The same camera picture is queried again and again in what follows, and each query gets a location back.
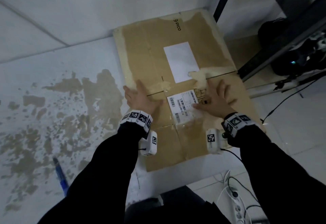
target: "black sleeve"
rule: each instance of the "black sleeve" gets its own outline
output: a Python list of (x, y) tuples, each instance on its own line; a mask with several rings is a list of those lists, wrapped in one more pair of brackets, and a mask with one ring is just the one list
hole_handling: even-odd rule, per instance
[(136, 123), (122, 124), (116, 135), (96, 148), (92, 160), (71, 184), (67, 197), (39, 223), (63, 220), (123, 223), (130, 175), (137, 162), (138, 142), (144, 135), (144, 129)]
[(321, 223), (324, 184), (312, 178), (255, 125), (240, 129), (232, 143), (240, 148), (252, 188), (271, 223)]

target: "black cable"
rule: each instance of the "black cable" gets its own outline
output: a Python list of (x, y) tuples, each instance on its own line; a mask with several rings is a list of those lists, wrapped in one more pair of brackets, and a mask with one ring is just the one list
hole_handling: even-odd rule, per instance
[[(299, 93), (300, 91), (304, 90), (305, 88), (309, 87), (310, 85), (312, 85), (314, 82), (316, 82), (317, 80), (319, 80), (320, 78), (316, 79), (315, 81), (311, 82), (310, 84), (308, 84), (306, 87), (302, 88), (301, 90), (298, 90), (297, 92), (295, 92), (292, 95), (295, 95), (297, 93)], [(265, 120), (267, 119), (268, 116), (270, 116), (275, 110), (276, 108), (278, 108), (283, 102), (285, 102), (288, 98), (290, 98), (292, 95), (289, 95), (287, 98), (285, 98), (281, 103), (279, 103), (272, 111), (269, 112), (269, 114), (267, 114), (267, 116), (264, 118), (264, 120), (262, 121), (262, 123), (264, 124)]]
[(246, 219), (246, 213), (247, 213), (247, 210), (250, 209), (251, 207), (259, 207), (259, 208), (262, 208), (261, 206), (259, 206), (259, 205), (255, 205), (255, 204), (253, 204), (253, 205), (249, 205), (249, 206), (246, 208), (246, 210), (244, 211), (244, 215), (243, 215), (243, 218), (244, 218), (244, 219)]
[[(235, 177), (229, 177), (228, 178), (228, 187), (229, 187), (229, 189), (230, 189), (230, 191), (232, 191), (231, 190), (231, 188), (230, 188), (230, 184), (229, 184), (229, 181), (230, 181), (230, 179), (231, 178), (233, 178), (233, 179), (235, 179), (236, 181), (238, 181)], [(238, 183), (243, 187), (243, 188), (245, 188), (251, 195), (252, 195), (252, 197), (257, 201), (257, 202), (259, 202), (258, 201), (258, 199), (255, 197), (255, 195), (247, 188), (247, 187), (245, 187), (240, 181), (238, 181)]]
[(229, 151), (229, 150), (227, 150), (227, 149), (223, 149), (223, 148), (222, 148), (221, 150), (232, 153), (236, 158), (238, 158), (238, 159), (242, 162), (242, 160), (239, 158), (239, 156), (237, 156), (237, 155), (236, 155), (235, 153), (233, 153), (232, 151)]

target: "person's right hand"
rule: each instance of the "person's right hand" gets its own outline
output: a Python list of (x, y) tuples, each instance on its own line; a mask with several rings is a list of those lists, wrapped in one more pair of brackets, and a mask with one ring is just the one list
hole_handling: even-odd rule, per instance
[(225, 118), (230, 113), (235, 113), (236, 111), (230, 106), (234, 104), (237, 99), (227, 101), (230, 91), (230, 85), (226, 85), (223, 80), (221, 80), (217, 86), (211, 80), (207, 80), (206, 93), (211, 98), (210, 104), (193, 104), (195, 109), (208, 112), (210, 115), (219, 118)]

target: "white label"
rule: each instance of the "white label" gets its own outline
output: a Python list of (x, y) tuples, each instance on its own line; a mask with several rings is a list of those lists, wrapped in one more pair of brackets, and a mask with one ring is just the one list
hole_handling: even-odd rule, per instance
[(167, 97), (167, 99), (172, 115), (177, 124), (184, 124), (202, 117), (201, 112), (192, 107), (193, 103), (198, 103), (194, 90), (171, 95)]
[(164, 47), (175, 83), (192, 79), (189, 72), (199, 71), (188, 42)]

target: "barcode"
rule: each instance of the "barcode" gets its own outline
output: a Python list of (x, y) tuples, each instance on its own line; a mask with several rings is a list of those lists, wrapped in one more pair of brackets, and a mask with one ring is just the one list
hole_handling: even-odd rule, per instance
[(179, 114), (178, 114), (178, 113), (176, 113), (176, 114), (174, 114), (174, 115), (175, 115), (175, 118), (177, 119), (177, 123), (180, 123), (180, 122), (181, 122), (181, 120), (180, 120)]
[(178, 102), (178, 105), (179, 105), (179, 107), (180, 107), (180, 110), (182, 111), (182, 107), (181, 107), (181, 104), (180, 104), (179, 99), (177, 99), (177, 102)]
[(194, 99), (194, 102), (196, 103), (196, 99), (194, 97), (194, 93), (192, 91), (190, 91), (190, 93), (191, 93), (192, 98)]
[(171, 102), (172, 107), (175, 107), (175, 103), (174, 103), (173, 97), (170, 98), (170, 102)]
[(181, 101), (182, 108), (185, 111), (185, 103), (183, 102), (183, 99), (180, 99), (180, 101)]

